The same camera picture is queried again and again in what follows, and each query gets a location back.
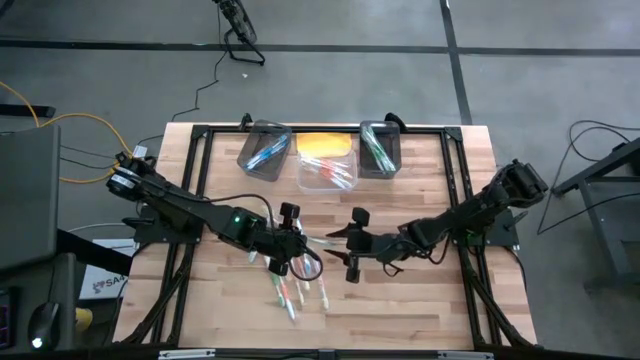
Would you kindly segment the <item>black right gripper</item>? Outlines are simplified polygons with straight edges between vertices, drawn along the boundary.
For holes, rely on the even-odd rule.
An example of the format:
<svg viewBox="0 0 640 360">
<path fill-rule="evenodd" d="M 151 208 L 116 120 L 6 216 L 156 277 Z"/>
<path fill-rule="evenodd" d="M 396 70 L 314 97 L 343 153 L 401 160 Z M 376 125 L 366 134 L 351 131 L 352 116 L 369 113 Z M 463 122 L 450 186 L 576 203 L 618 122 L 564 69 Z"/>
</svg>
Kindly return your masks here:
<svg viewBox="0 0 640 360">
<path fill-rule="evenodd" d="M 327 238 L 347 238 L 348 253 L 325 249 L 325 252 L 339 258 L 347 266 L 346 281 L 358 283 L 360 278 L 359 260 L 372 258 L 385 265 L 400 257 L 400 240 L 394 234 L 374 235 L 366 230 L 370 214 L 364 208 L 354 208 L 352 222 L 343 229 L 328 233 Z"/>
</svg>

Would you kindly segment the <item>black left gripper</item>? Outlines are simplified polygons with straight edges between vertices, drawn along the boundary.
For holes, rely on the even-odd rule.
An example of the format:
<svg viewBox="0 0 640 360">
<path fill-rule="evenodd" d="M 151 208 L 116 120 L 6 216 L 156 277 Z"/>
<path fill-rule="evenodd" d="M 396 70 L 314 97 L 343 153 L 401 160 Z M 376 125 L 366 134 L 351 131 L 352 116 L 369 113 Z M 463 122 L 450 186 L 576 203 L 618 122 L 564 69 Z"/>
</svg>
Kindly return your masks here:
<svg viewBox="0 0 640 360">
<path fill-rule="evenodd" d="M 280 214 L 283 222 L 276 224 L 272 209 L 264 206 L 266 229 L 259 233 L 257 251 L 270 258 L 268 269 L 278 275 L 286 276 L 291 260 L 306 253 L 307 237 L 296 225 L 300 215 L 298 205 L 284 202 Z"/>
</svg>

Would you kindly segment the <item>green white toothbrush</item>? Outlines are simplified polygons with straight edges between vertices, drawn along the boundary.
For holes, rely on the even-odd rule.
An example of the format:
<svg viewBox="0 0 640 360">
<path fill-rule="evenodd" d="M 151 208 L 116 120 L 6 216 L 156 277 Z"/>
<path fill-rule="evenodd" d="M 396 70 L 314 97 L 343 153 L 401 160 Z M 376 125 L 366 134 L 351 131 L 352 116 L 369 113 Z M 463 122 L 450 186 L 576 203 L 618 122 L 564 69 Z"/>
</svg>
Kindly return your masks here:
<svg viewBox="0 0 640 360">
<path fill-rule="evenodd" d="M 370 152 L 372 153 L 379 169 L 383 172 L 391 172 L 395 166 L 386 151 L 378 141 L 374 130 L 371 127 L 365 127 L 362 133 L 362 139 L 365 141 Z"/>
<path fill-rule="evenodd" d="M 366 143 L 379 169 L 385 171 L 387 169 L 386 167 L 387 155 L 384 151 L 384 148 L 381 146 L 381 144 L 377 140 L 373 129 L 370 126 L 364 126 L 361 129 L 361 139 Z"/>
<path fill-rule="evenodd" d="M 379 169 L 381 171 L 386 172 L 386 173 L 395 172 L 396 171 L 396 167 L 395 167 L 393 161 L 387 155 L 384 147 L 379 142 L 379 140 L 375 136 L 374 132 L 371 132 L 370 135 L 369 135 L 369 143 L 368 143 L 368 145 L 369 145 L 370 151 L 372 152 L 374 158 L 376 159 L 378 167 L 379 167 Z"/>
<path fill-rule="evenodd" d="M 272 283 L 273 283 L 273 285 L 275 287 L 280 306 L 281 307 L 285 307 L 286 306 L 286 300 L 285 300 L 284 294 L 283 294 L 283 292 L 281 290 L 281 287 L 280 287 L 280 279 L 279 279 L 279 277 L 276 276 L 273 273 L 269 273 L 269 276 L 270 276 L 271 281 L 272 281 Z"/>
</svg>

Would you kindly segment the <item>smoky grey plastic bin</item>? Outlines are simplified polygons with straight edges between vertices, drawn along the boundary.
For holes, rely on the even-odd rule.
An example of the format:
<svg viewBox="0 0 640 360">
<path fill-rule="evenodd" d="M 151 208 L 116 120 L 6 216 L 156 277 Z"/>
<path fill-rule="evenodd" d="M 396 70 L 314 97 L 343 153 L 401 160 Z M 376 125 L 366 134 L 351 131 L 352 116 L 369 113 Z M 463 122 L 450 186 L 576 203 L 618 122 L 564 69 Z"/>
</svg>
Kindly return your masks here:
<svg viewBox="0 0 640 360">
<path fill-rule="evenodd" d="M 281 135 L 287 135 L 289 139 L 288 145 L 282 152 L 254 169 L 248 170 L 245 168 L 245 164 L 251 157 Z M 249 132 L 236 163 L 248 176 L 268 182 L 275 182 L 279 178 L 291 144 L 292 129 L 290 127 L 267 120 L 258 120 Z"/>
<path fill-rule="evenodd" d="M 370 126 L 384 147 L 387 155 L 393 161 L 396 171 L 383 172 L 379 169 L 366 143 L 361 139 L 361 129 Z M 400 128 L 394 122 L 363 121 L 359 128 L 359 176 L 369 179 L 392 179 L 402 168 Z"/>
</svg>

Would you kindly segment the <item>clear plastic bin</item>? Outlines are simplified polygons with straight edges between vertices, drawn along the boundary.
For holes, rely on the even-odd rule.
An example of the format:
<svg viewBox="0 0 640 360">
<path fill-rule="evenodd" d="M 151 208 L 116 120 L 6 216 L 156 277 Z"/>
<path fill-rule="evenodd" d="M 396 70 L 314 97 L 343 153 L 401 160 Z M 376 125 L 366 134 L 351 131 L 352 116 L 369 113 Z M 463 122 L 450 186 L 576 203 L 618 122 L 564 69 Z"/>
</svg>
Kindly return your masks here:
<svg viewBox="0 0 640 360">
<path fill-rule="evenodd" d="M 299 165 L 297 157 L 297 185 L 302 192 L 306 194 L 339 194 L 351 192 L 358 183 L 358 166 L 356 153 L 351 150 L 346 156 L 342 157 L 321 157 L 324 160 L 332 161 L 334 164 L 347 170 L 354 178 L 354 187 L 351 190 L 341 190 L 333 183 L 326 180 L 318 173 L 302 169 Z"/>
</svg>

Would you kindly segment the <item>yellow sponge cloth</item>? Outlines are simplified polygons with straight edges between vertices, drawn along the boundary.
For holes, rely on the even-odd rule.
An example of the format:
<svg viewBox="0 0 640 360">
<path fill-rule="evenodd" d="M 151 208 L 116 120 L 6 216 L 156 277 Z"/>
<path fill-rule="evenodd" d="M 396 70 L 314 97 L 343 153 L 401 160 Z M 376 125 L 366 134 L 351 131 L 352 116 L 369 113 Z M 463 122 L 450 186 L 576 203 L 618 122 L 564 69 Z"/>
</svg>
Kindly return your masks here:
<svg viewBox="0 0 640 360">
<path fill-rule="evenodd" d="M 342 157 L 352 150 L 352 138 L 346 133 L 298 133 L 296 147 L 302 156 Z"/>
</svg>

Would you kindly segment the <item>white printed box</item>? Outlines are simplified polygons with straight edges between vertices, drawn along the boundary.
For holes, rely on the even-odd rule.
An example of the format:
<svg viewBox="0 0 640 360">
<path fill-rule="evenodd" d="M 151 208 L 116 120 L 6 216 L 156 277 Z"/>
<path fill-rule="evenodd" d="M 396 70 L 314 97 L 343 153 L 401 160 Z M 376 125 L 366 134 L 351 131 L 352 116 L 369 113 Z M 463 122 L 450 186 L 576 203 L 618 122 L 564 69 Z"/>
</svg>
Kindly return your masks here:
<svg viewBox="0 0 640 360">
<path fill-rule="evenodd" d="M 132 257 L 138 248 L 133 239 L 94 239 L 99 246 L 115 250 L 128 257 Z M 128 279 L 126 275 L 106 271 L 92 265 L 87 265 L 81 291 L 80 300 L 113 299 L 119 293 L 122 285 Z"/>
</svg>

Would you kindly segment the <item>black desk beam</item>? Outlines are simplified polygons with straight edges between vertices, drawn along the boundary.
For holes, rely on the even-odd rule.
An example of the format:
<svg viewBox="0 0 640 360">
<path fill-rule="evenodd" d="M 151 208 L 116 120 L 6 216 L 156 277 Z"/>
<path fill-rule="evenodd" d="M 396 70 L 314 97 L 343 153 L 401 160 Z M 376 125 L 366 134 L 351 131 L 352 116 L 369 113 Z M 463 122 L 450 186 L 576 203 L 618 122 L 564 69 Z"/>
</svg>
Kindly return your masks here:
<svg viewBox="0 0 640 360">
<path fill-rule="evenodd" d="M 105 248 L 75 234 L 58 229 L 56 234 L 58 253 L 72 253 L 84 264 L 127 276 L 132 265 L 132 257 L 116 250 Z"/>
</svg>

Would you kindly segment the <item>small yellow object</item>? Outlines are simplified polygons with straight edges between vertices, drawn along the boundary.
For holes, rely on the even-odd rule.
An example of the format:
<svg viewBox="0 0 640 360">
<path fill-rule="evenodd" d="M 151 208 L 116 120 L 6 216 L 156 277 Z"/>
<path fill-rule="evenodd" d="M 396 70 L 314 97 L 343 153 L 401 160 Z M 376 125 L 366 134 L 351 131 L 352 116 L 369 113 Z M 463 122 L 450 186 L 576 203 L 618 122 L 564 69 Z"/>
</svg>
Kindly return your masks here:
<svg viewBox="0 0 640 360">
<path fill-rule="evenodd" d="M 94 315 L 89 308 L 75 308 L 75 331 L 77 333 L 83 333 L 87 331 L 93 322 Z"/>
</svg>

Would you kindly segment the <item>black computer mouse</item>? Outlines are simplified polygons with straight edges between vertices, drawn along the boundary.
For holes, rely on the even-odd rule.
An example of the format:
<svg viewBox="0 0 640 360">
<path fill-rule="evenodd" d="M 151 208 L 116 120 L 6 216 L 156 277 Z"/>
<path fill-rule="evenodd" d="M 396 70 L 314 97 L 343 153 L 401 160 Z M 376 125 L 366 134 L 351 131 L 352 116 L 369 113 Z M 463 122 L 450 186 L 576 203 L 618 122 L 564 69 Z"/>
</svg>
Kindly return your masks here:
<svg viewBox="0 0 640 360">
<path fill-rule="evenodd" d="M 58 345 L 59 313 L 60 305 L 57 302 L 45 302 L 33 310 L 27 329 L 32 350 L 53 350 Z"/>
</svg>

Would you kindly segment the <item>black metal side table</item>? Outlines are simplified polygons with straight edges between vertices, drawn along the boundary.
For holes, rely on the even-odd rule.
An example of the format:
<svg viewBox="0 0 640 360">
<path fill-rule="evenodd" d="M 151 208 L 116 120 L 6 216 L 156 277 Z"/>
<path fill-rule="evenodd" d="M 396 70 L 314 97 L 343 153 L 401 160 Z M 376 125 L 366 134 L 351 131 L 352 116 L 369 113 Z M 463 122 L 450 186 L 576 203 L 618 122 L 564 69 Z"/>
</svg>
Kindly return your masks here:
<svg viewBox="0 0 640 360">
<path fill-rule="evenodd" d="M 640 246 L 640 172 L 618 175 L 633 163 L 640 165 L 640 137 L 620 144 L 588 168 L 552 188 L 561 197 L 577 190 L 609 268 L 605 276 L 584 284 L 587 291 L 640 285 L 640 265 L 628 255 L 628 246 Z"/>
</svg>

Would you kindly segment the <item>black device with display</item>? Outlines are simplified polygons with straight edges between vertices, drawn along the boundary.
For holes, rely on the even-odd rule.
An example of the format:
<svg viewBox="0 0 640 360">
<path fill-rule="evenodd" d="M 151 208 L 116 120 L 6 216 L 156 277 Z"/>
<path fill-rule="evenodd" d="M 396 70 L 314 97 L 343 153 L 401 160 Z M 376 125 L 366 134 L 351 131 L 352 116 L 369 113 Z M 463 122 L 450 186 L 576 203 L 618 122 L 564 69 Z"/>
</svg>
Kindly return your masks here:
<svg viewBox="0 0 640 360">
<path fill-rule="evenodd" d="M 16 309 L 16 289 L 0 288 L 0 350 L 8 349 L 15 343 Z"/>
</svg>

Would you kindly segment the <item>black flat bar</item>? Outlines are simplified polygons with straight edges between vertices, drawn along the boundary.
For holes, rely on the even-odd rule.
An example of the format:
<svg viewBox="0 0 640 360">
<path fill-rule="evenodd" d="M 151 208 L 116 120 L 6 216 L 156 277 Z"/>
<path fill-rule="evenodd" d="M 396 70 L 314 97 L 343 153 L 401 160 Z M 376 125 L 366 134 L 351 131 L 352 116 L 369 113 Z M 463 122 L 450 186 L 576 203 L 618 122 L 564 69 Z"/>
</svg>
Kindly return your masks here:
<svg viewBox="0 0 640 360">
<path fill-rule="evenodd" d="M 0 104 L 0 116 L 32 117 L 33 113 L 40 118 L 52 118 L 56 108 L 51 106 L 32 106 L 32 110 L 26 105 Z"/>
</svg>

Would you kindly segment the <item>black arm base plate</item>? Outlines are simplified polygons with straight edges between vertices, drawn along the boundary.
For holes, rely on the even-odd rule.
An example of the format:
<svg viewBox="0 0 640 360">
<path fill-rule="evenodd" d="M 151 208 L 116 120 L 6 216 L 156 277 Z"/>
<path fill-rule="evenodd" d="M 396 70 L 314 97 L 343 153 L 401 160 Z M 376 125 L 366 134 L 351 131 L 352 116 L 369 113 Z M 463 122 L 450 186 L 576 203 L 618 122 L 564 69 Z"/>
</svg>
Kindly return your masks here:
<svg viewBox="0 0 640 360">
<path fill-rule="evenodd" d="M 499 246 L 513 247 L 519 244 L 516 224 L 521 221 L 527 211 L 515 215 L 511 209 L 499 213 L 490 223 L 457 230 L 451 236 L 454 244 L 463 246 Z"/>
<path fill-rule="evenodd" d="M 204 224 L 201 221 L 188 220 L 184 228 L 177 229 L 149 206 L 142 208 L 140 218 L 135 226 L 134 240 L 141 244 L 196 244 L 202 237 Z"/>
</svg>

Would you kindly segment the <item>silver metal bracket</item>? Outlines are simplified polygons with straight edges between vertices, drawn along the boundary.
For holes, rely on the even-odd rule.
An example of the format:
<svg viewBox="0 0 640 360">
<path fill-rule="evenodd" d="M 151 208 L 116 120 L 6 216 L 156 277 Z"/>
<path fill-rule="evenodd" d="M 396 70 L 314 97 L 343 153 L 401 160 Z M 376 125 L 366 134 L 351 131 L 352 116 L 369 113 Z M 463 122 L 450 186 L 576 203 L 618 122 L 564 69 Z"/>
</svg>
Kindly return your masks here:
<svg viewBox="0 0 640 360">
<path fill-rule="evenodd" d="M 214 349 L 175 349 L 160 351 L 157 360 L 209 360 L 215 357 Z"/>
<path fill-rule="evenodd" d="M 492 353 L 475 351 L 439 351 L 437 360 L 494 360 Z"/>
</svg>

